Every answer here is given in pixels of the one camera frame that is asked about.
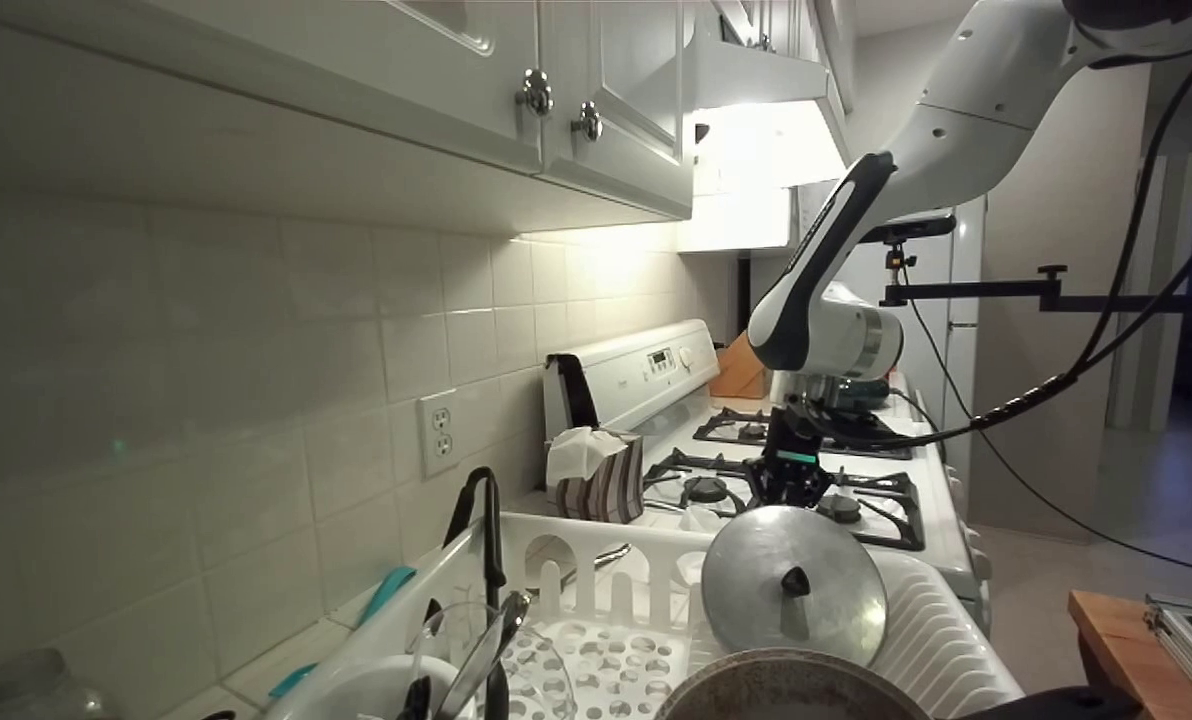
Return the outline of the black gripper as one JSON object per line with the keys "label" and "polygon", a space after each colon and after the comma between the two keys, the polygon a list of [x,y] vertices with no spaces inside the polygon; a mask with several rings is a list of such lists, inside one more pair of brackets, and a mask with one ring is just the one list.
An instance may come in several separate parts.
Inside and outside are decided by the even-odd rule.
{"label": "black gripper", "polygon": [[767,436],[761,457],[761,502],[813,509],[828,493],[832,475],[821,465],[821,440],[800,436],[783,409],[767,412]]}

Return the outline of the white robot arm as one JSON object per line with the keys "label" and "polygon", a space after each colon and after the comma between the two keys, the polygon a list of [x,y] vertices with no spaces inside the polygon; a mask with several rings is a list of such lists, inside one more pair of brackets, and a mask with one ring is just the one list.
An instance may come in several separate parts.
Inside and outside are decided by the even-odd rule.
{"label": "white robot arm", "polygon": [[1059,88],[1095,64],[1192,53],[1192,0],[976,0],[943,43],[918,114],[828,192],[797,260],[756,301],[747,343],[773,374],[773,419],[753,490],[816,506],[821,440],[805,430],[813,379],[886,379],[905,324],[835,273],[886,221],[958,208],[996,189]]}

